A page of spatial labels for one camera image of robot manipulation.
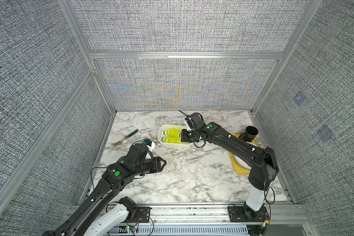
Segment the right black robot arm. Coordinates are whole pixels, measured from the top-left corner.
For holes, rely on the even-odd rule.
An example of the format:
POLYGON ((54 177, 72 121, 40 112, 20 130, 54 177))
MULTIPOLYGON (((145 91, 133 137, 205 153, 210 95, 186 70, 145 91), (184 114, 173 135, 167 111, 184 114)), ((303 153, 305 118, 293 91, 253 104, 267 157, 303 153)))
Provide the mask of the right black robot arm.
POLYGON ((242 214, 247 221, 256 221, 263 215, 262 207, 266 202, 266 194, 279 172, 272 148, 262 149, 250 144, 230 134, 216 123, 209 123, 201 129, 196 127, 190 130, 183 129, 181 140, 185 143, 204 141, 220 146, 248 165, 251 189, 242 208, 242 214))

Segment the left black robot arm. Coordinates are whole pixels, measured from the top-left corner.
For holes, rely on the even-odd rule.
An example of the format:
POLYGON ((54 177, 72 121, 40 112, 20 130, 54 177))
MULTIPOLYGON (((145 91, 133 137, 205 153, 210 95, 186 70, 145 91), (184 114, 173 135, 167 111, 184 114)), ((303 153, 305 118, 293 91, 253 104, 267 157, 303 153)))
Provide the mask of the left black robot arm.
POLYGON ((115 198, 136 176, 160 173, 167 161, 161 157, 150 159, 120 158, 107 167, 101 180, 79 208, 60 227, 45 231, 44 236, 82 236, 98 217, 101 211, 115 198))

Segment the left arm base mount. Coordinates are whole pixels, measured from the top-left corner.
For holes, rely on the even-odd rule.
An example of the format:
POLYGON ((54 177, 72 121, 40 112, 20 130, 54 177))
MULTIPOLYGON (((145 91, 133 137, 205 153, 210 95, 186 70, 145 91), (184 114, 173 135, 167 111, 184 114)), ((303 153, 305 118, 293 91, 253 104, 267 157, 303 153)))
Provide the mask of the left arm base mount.
POLYGON ((123 223, 149 223, 151 207, 137 207, 132 210, 123 223))

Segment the white plastic storage box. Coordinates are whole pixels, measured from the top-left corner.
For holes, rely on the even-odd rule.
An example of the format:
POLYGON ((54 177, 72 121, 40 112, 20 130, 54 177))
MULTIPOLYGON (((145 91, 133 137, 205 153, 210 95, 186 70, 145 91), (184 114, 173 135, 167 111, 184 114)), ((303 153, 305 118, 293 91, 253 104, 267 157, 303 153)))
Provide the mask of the white plastic storage box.
POLYGON ((185 125, 164 124, 158 132, 158 140, 162 146, 171 148, 188 148, 193 143, 182 142, 182 130, 187 129, 185 125))

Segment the yellow shuttlecock two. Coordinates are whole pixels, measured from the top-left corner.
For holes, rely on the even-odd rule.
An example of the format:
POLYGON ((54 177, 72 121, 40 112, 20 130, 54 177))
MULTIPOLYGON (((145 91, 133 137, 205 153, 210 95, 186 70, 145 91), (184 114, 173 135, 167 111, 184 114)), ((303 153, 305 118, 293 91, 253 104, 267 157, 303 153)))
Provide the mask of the yellow shuttlecock two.
POLYGON ((162 142, 164 142, 164 143, 182 144, 180 137, 170 137, 170 136, 167 136, 167 137, 163 137, 161 140, 162 140, 162 142))

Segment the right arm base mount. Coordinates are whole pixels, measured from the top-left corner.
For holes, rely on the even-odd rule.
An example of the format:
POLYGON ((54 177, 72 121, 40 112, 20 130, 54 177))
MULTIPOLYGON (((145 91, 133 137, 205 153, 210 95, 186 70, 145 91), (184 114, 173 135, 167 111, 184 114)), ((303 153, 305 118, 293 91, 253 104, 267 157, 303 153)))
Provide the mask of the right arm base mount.
POLYGON ((270 215, 265 206, 262 206, 258 211, 254 211, 248 205, 235 206, 229 204, 227 211, 231 222, 266 222, 270 221, 270 215))

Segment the yellow shuttlecock one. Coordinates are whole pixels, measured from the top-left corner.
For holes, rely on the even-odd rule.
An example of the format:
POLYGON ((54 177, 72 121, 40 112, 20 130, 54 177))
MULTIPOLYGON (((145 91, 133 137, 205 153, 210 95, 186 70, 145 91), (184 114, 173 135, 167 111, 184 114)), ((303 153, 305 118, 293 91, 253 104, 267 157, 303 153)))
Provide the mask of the yellow shuttlecock one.
POLYGON ((180 137, 181 133, 182 133, 182 129, 178 129, 178 128, 170 128, 163 132, 163 134, 168 137, 180 137))

